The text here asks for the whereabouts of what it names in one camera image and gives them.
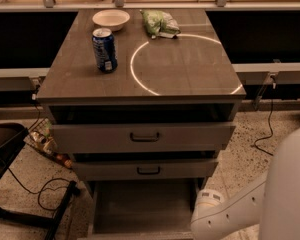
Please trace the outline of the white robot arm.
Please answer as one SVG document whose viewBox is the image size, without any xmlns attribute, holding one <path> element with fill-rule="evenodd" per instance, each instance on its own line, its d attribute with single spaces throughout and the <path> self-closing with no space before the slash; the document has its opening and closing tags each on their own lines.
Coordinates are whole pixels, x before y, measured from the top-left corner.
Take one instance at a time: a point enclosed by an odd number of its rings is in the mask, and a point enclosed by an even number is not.
<svg viewBox="0 0 300 240">
<path fill-rule="evenodd" d="M 191 219 L 195 240 L 220 240 L 257 224 L 258 240 L 300 240 L 300 128 L 277 147 L 269 170 L 232 198 L 197 195 Z"/>
</svg>

